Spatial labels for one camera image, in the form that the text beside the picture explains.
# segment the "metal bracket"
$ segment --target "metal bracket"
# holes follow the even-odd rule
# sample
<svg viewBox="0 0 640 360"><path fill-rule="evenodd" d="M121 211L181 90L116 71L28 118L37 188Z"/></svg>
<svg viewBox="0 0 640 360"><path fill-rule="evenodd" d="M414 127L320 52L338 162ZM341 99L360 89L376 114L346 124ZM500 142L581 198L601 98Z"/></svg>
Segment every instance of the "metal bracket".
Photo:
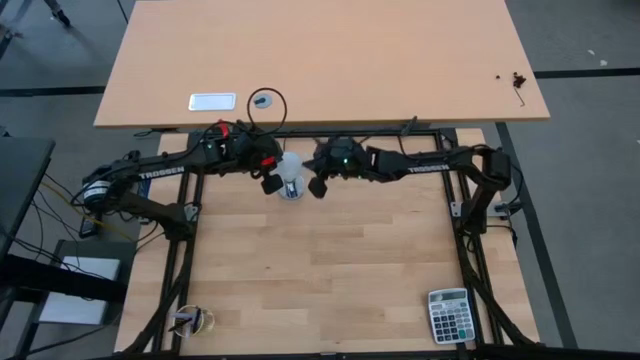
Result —
<svg viewBox="0 0 640 360"><path fill-rule="evenodd" d="M453 217L461 217L462 216L462 202L455 201L449 204L451 207L451 215ZM496 210L496 208L502 207L506 209L506 202L499 203L491 203L491 206L487 208L487 217L507 217L508 214L504 210Z"/></svg>
<svg viewBox="0 0 640 360"><path fill-rule="evenodd" d="M334 359L335 360L335 359L338 358L338 354L334 353L334 352L323 352L323 353L320 353L320 358L321 359L327 359L327 360L328 359Z"/></svg>
<svg viewBox="0 0 640 360"><path fill-rule="evenodd" d="M199 212L200 212L200 207L196 205L187 204L184 206L184 215L187 217L187 221L189 222L197 221Z"/></svg>

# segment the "small black object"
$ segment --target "small black object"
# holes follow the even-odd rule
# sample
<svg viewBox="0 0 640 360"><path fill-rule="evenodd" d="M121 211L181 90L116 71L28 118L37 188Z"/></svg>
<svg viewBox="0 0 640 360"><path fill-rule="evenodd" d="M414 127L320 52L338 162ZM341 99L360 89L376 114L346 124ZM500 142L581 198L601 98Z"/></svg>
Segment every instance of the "small black object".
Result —
<svg viewBox="0 0 640 360"><path fill-rule="evenodd" d="M525 81L527 81L527 79L524 76L518 75L517 72L513 73L513 86L520 89Z"/></svg>
<svg viewBox="0 0 640 360"><path fill-rule="evenodd" d="M266 195L271 195L274 192L280 190L280 188L284 186L284 183L282 182L282 178L280 178L280 175L270 175L270 176L265 175L263 177L264 177L264 180L262 180L260 185L262 185L262 190Z"/></svg>
<svg viewBox="0 0 640 360"><path fill-rule="evenodd" d="M314 177L309 181L309 191L318 199L324 198L327 193L327 184L324 180Z"/></svg>
<svg viewBox="0 0 640 360"><path fill-rule="evenodd" d="M102 220L102 213L89 214L89 216L98 221ZM86 239L89 236L98 235L99 230L100 227L97 224L87 220L85 217L82 217L80 230L78 230L78 236L80 237L80 239Z"/></svg>

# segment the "wooden workbench surface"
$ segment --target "wooden workbench surface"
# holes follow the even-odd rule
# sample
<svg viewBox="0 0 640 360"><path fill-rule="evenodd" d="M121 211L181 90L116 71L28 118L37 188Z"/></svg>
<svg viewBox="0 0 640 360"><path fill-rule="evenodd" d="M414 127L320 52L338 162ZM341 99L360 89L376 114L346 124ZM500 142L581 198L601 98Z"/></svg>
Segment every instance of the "wooden workbench surface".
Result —
<svg viewBox="0 0 640 360"><path fill-rule="evenodd" d="M484 142L480 130L458 134L462 144ZM182 150L185 142L186 135L164 135L159 151ZM398 147L396 138L367 144ZM286 143L303 158L314 147L311 139ZM407 138L405 147L435 149L431 137ZM175 201L178 184L179 177L154 180L151 198ZM216 326L183 342L182 354L453 349L433 342L424 306L429 291L462 287L442 177L328 186L323 200L307 193L286 201L265 196L247 174L206 179L188 303L212 310ZM490 228L482 239L496 299L537 339L509 231ZM137 255L116 350L153 313L167 249L160 238Z"/></svg>
<svg viewBox="0 0 640 360"><path fill-rule="evenodd" d="M263 86L297 125L549 118L504 0L173 0L136 3L95 125L247 120ZM194 93L235 110L191 112ZM279 98L254 117L278 123Z"/></svg>

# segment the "calculator keypad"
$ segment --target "calculator keypad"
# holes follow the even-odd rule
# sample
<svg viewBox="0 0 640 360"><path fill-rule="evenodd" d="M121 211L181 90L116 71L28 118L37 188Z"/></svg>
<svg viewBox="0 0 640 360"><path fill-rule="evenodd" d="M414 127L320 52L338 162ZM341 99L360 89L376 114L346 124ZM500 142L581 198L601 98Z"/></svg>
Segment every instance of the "calculator keypad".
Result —
<svg viewBox="0 0 640 360"><path fill-rule="evenodd" d="M466 302L455 309L431 311L437 342L460 342L473 340L475 332L471 324L471 313ZM432 309L442 309L442 305L432 305Z"/></svg>

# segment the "black metal frame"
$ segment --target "black metal frame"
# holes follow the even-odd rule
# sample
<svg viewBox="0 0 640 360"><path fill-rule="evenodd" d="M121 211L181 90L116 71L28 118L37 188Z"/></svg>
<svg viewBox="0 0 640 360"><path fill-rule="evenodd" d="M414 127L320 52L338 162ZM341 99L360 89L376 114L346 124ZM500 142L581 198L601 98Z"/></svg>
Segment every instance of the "black metal frame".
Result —
<svg viewBox="0 0 640 360"><path fill-rule="evenodd" d="M380 127L380 126L371 126L367 128L359 127L326 127L326 126L317 126L317 127L304 127L304 128L295 128L295 127L285 127L278 130L273 134L274 137L277 138L317 138L317 137L329 137L329 136L353 136L353 137L366 137L366 136L400 136L402 131L405 130L403 125L397 126L388 126L388 127ZM414 124L410 135L412 136L427 136L432 137L434 139L434 143L436 146L436 150L442 150L445 148L445 139L448 141L451 147L458 146L458 141L456 137L455 129L430 129L428 124ZM189 136L188 146L193 144L193 141L198 136L196 134L191 134ZM457 174L459 182L462 200L470 198L470 191L467 185L466 178L461 174ZM179 193L178 193L178 202L184 203L187 196L187 188L188 188L188 177L189 175L183 175L180 183ZM204 188L204 176L201 174L197 176L196 186L194 191L193 202L194 204L200 204L202 201L202 192ZM445 211L448 211L450 214L452 230L454 233L454 239L456 242L456 248L458 249L458 257L459 259L462 256L466 256L466 254L462 254L462 251L466 251L464 239L462 236L456 231L455 222L456 219L453 217L449 204L455 201L455 194L453 190L453 183L451 180L451 175L449 172L443 172L442 178L444 182L444 189L447 198ZM486 286L486 288L491 293L491 282L489 279L489 273L487 270L486 260L484 258L484 252L482 251L482 244L478 239L474 240L474 249L473 252L475 256L475 261L478 267L478 272L481 281ZM186 304L186 300L188 297L188 283L189 283L189 275L191 271L191 263L193 259L193 250L195 247L195 237L193 239L187 240L187 248L185 251L184 264L188 265L187 268L187 281L185 285L181 288L180 294L178 296L178 307ZM163 276L163 286L162 286L162 295L161 299L163 299L168 293L168 289L171 287L173 283L174 277L174 268L177 260L177 248L178 242L172 242L169 247L169 251L167 253L167 265L165 268L165 273ZM482 325L480 318L478 316L478 308L477 308L477 300L475 296L475 291L472 288L471 284L464 280L464 286L469 291L469 302L470 306L473 309L472 317L475 324L477 324L477 334L476 334L476 346L480 346L485 343L485 337L482 333ZM502 337L502 331L493 317L493 315L489 314L490 326L491 326L491 335L493 342L496 344L504 344L504 340ZM162 344L163 344L163 335L164 335L164 326L165 321L162 322L162 326L157 329L155 332L153 342L152 342L152 351L153 352L161 352ZM170 351L173 354L179 354L181 346L181 338L177 335L173 335L173 339L171 342ZM451 358L462 358L463 354L466 354L464 347L457 351L418 351L418 352L375 352L375 353L341 353L341 359L348 358L380 358L380 359L414 359L416 357L423 357L429 359L451 359ZM144 354L127 354L126 358L144 356ZM189 357L179 357L181 359L329 359L336 356L336 354L265 354L265 355L215 355L215 356L189 356Z"/></svg>

